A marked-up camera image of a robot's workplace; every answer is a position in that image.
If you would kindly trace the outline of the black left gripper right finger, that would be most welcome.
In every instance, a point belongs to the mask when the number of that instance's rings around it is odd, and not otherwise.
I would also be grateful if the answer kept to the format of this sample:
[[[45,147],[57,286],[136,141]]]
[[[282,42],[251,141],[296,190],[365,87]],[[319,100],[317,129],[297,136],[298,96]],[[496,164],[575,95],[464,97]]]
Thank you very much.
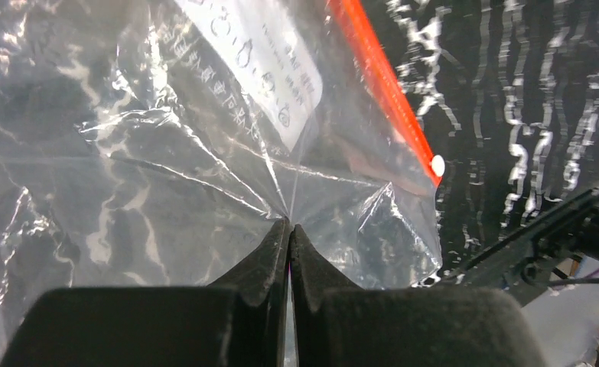
[[[289,240],[300,366],[544,366],[519,304],[490,288],[367,290],[296,226]]]

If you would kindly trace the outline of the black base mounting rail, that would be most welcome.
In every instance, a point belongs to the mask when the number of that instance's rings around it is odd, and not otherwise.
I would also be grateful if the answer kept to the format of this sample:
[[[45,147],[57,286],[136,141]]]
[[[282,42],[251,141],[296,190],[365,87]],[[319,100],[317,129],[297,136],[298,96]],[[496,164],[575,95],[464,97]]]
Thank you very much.
[[[499,288],[525,306],[568,280],[557,269],[564,260],[585,257],[599,261],[599,182],[484,249],[440,283]]]

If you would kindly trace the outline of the clear zip top bag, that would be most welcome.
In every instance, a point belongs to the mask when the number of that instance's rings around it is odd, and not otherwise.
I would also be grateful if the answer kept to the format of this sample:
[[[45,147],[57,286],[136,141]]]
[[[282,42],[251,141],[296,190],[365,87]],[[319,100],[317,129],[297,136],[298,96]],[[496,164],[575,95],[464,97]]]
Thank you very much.
[[[359,1],[0,1],[0,361],[44,292],[206,285],[280,219],[415,285],[432,159]]]

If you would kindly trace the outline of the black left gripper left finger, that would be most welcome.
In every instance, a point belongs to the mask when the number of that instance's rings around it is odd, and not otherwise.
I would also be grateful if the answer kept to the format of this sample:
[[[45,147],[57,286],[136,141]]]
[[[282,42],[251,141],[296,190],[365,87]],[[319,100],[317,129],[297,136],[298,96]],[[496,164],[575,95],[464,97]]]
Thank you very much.
[[[202,287],[48,291],[8,344],[3,366],[281,366],[291,225]]]

